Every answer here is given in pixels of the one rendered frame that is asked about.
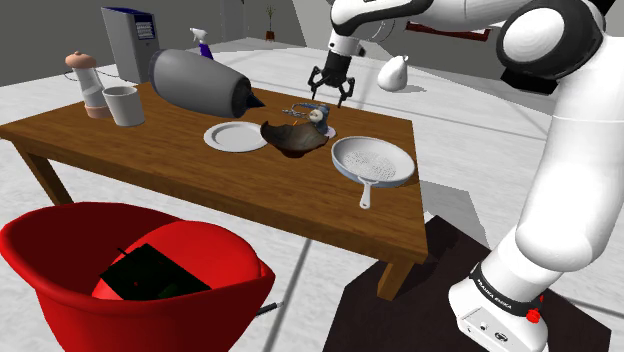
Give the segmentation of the brown wooden table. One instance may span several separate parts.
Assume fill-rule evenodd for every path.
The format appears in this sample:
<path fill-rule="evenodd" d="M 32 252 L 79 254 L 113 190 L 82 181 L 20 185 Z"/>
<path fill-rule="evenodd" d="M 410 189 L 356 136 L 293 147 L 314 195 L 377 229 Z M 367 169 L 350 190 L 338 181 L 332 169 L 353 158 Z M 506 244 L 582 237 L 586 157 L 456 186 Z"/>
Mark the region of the brown wooden table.
<path fill-rule="evenodd" d="M 149 84 L 138 93 L 145 120 L 137 127 L 89 118 L 76 103 L 1 125 L 0 138 L 55 204 L 70 202 L 52 169 L 60 162 L 384 261 L 377 294 L 386 300 L 426 259 L 417 177 L 375 190 L 362 209 L 361 186 L 336 170 L 329 146 L 298 159 L 271 146 L 221 152 L 204 141 L 216 117 L 176 107 Z"/>

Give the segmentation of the white plate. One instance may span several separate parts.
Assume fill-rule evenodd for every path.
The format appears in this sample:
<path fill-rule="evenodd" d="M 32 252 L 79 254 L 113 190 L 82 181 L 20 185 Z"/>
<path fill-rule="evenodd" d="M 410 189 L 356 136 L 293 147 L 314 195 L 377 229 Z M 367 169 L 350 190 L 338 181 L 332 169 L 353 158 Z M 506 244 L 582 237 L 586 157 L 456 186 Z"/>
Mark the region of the white plate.
<path fill-rule="evenodd" d="M 204 133 L 203 139 L 213 149 L 231 153 L 251 152 L 267 144 L 258 124 L 243 121 L 214 125 Z"/>

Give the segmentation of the dark robot stand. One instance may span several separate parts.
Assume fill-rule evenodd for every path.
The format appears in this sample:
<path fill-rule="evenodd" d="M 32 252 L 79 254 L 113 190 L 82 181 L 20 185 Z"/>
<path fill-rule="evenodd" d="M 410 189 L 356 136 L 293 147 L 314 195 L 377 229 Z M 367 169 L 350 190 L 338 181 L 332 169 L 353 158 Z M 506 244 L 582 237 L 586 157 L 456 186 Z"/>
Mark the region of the dark robot stand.
<path fill-rule="evenodd" d="M 425 227 L 430 254 L 394 300 L 376 294 L 382 261 L 345 287 L 323 352 L 487 352 L 459 331 L 448 290 L 490 250 L 439 216 Z M 544 293 L 540 315 L 549 352 L 609 352 L 611 330 L 558 294 Z"/>

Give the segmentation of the white frying pan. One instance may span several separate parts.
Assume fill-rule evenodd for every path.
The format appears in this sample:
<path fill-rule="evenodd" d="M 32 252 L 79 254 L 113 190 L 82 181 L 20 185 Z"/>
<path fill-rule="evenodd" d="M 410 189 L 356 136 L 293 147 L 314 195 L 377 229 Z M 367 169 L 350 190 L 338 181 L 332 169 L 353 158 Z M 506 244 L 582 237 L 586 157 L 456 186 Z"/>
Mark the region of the white frying pan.
<path fill-rule="evenodd" d="M 362 209 L 371 206 L 371 190 L 395 188 L 416 172 L 416 163 L 400 147 L 367 136 L 350 136 L 337 140 L 331 148 L 334 167 L 348 179 L 362 184 L 359 202 Z"/>

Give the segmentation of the clear grinder with pink cap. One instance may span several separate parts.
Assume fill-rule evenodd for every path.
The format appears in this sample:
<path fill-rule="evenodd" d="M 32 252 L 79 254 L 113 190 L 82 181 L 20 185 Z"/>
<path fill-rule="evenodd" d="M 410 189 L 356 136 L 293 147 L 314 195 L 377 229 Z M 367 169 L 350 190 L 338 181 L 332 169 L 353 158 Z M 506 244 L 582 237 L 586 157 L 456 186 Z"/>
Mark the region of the clear grinder with pink cap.
<path fill-rule="evenodd" d="M 96 72 L 96 60 L 80 51 L 68 55 L 65 63 L 76 74 L 87 115 L 95 119 L 111 118 L 103 96 L 104 86 Z"/>

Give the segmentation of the blue and white figure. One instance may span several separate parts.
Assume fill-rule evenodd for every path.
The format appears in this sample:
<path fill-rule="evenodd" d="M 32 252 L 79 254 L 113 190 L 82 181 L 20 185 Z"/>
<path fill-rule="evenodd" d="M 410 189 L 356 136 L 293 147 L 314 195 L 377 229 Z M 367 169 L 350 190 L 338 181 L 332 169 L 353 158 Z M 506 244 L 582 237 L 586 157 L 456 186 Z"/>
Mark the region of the blue and white figure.
<path fill-rule="evenodd" d="M 312 104 L 310 107 L 308 118 L 314 124 L 319 133 L 328 138 L 334 138 L 336 131 L 328 125 L 330 107 L 326 104 Z"/>

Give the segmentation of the grey box appliance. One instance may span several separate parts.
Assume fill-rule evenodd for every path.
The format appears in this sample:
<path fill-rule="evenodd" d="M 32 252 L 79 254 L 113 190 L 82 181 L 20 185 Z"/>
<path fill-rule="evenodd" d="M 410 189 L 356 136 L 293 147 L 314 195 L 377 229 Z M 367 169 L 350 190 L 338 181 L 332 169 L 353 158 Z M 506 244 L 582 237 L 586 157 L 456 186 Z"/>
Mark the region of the grey box appliance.
<path fill-rule="evenodd" d="M 154 15 L 123 7 L 102 7 L 101 12 L 119 77 L 147 82 L 150 59 L 160 49 Z"/>

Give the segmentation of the white pear-shaped vase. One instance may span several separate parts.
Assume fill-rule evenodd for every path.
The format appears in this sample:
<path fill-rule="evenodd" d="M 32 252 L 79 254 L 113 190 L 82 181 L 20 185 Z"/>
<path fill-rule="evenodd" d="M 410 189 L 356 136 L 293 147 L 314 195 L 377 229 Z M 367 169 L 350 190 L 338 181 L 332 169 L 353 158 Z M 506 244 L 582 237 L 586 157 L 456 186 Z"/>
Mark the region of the white pear-shaped vase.
<path fill-rule="evenodd" d="M 388 92 L 404 89 L 408 81 L 407 55 L 399 55 L 390 59 L 379 71 L 378 86 Z"/>

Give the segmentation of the white cup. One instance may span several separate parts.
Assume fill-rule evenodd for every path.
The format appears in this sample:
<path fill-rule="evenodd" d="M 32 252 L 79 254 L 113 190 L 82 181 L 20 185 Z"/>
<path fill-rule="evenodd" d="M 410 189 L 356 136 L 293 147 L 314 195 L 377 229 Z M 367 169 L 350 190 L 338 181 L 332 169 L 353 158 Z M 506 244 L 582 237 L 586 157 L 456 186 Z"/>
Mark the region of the white cup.
<path fill-rule="evenodd" d="M 109 87 L 102 94 L 118 126 L 134 127 L 145 122 L 140 96 L 135 87 Z"/>

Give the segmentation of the purple spray bottle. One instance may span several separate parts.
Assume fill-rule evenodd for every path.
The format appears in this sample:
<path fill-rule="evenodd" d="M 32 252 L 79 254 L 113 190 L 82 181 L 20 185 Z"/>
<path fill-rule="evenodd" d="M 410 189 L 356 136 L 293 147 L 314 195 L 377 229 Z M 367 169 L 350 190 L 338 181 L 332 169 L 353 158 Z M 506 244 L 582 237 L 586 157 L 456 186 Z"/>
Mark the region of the purple spray bottle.
<path fill-rule="evenodd" d="M 200 55 L 209 59 L 213 59 L 212 52 L 206 42 L 207 32 L 203 29 L 193 27 L 190 28 L 190 31 L 194 36 L 194 40 L 198 42 Z"/>

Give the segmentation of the black flat book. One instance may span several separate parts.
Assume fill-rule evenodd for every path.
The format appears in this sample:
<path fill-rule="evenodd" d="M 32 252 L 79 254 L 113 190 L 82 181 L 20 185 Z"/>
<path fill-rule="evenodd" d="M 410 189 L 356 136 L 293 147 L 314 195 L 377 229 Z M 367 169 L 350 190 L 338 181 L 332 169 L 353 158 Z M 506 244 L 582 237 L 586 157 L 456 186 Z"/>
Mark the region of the black flat book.
<path fill-rule="evenodd" d="M 210 290 L 211 287 L 148 243 L 111 264 L 100 278 L 124 300 L 156 300 Z"/>

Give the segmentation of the dark brown bowl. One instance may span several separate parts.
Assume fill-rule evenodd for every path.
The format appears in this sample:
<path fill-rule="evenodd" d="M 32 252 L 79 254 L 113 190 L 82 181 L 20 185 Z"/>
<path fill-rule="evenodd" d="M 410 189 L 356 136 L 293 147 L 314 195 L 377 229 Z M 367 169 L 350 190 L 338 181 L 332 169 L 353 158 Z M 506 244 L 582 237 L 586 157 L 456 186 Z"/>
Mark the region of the dark brown bowl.
<path fill-rule="evenodd" d="M 329 140 L 312 123 L 272 126 L 265 121 L 260 127 L 260 133 L 267 143 L 288 158 L 301 158 L 324 146 Z"/>

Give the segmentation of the small silver metal thing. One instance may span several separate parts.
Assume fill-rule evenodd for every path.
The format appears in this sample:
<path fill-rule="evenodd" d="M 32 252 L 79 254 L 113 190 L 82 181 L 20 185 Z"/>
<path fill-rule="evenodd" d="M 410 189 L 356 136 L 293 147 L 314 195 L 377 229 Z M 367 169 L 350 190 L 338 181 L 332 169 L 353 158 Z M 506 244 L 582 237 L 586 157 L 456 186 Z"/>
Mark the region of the small silver metal thing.
<path fill-rule="evenodd" d="M 316 108 L 315 104 L 311 103 L 295 103 L 289 109 L 283 109 L 282 112 L 296 118 L 308 118 L 309 113 Z"/>

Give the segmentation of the large grey cone-shaped appliance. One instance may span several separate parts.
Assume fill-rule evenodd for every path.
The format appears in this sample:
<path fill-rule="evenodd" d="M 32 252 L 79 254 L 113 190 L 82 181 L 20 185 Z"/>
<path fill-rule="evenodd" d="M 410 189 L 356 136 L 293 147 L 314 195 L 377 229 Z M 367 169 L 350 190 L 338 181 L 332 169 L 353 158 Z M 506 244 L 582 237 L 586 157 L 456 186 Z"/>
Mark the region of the large grey cone-shaped appliance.
<path fill-rule="evenodd" d="M 245 75 L 193 52 L 159 50 L 150 59 L 148 73 L 162 99 L 192 112 L 241 118 L 247 110 L 265 106 Z"/>

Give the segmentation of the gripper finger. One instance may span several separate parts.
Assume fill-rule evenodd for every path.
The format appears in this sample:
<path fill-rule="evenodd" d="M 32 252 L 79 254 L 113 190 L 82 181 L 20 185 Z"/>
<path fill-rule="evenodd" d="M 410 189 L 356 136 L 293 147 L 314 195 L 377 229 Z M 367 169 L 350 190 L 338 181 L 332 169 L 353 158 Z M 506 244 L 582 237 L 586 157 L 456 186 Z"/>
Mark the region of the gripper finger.
<path fill-rule="evenodd" d="M 339 102 L 337 104 L 337 107 L 340 108 L 342 106 L 342 103 L 344 101 L 346 101 L 348 98 L 350 98 L 353 95 L 353 91 L 354 91 L 354 87 L 355 87 L 355 80 L 354 79 L 347 79 L 345 81 L 345 83 L 348 85 L 348 89 L 345 89 L 343 85 L 339 85 L 338 89 L 340 92 L 340 98 L 339 98 Z"/>
<path fill-rule="evenodd" d="M 317 75 L 321 76 L 319 80 L 315 79 Z M 313 67 L 312 72 L 307 81 L 307 84 L 310 86 L 312 93 L 316 93 L 317 89 L 324 84 L 324 77 L 322 75 L 322 70 L 318 66 Z"/>

